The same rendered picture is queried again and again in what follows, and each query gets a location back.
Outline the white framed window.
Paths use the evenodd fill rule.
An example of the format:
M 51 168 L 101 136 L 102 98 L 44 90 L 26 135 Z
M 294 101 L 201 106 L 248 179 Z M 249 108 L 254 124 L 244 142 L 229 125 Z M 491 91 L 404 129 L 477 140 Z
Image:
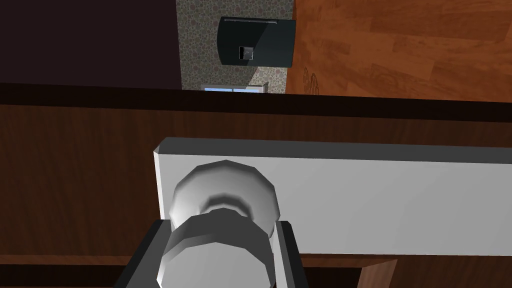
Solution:
M 268 93 L 269 83 L 263 85 L 231 85 L 231 84 L 201 84 L 201 91 L 237 92 L 237 93 Z

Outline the grey round door knob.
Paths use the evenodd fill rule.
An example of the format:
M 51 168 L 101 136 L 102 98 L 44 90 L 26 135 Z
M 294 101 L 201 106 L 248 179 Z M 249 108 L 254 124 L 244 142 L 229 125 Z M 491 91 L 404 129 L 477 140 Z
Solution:
M 197 166 L 176 185 L 169 215 L 159 288 L 274 287 L 270 239 L 280 211 L 256 168 L 229 160 Z

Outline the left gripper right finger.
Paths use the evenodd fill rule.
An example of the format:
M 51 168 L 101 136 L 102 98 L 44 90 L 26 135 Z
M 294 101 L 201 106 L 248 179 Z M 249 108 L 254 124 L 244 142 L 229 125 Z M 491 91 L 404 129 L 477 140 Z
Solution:
M 276 288 L 309 288 L 303 263 L 288 221 L 276 221 L 273 236 Z

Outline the black rounded box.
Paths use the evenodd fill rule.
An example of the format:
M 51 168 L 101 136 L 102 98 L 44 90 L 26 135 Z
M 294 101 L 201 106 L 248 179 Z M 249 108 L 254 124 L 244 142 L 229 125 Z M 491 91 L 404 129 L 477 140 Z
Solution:
M 290 68 L 296 21 L 248 17 L 220 18 L 217 53 L 222 65 Z

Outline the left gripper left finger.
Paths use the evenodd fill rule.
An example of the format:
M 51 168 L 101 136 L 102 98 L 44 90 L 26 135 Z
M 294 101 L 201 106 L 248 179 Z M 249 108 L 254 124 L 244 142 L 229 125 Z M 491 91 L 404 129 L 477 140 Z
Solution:
M 113 288 L 160 288 L 157 275 L 171 232 L 172 223 L 169 219 L 157 219 Z

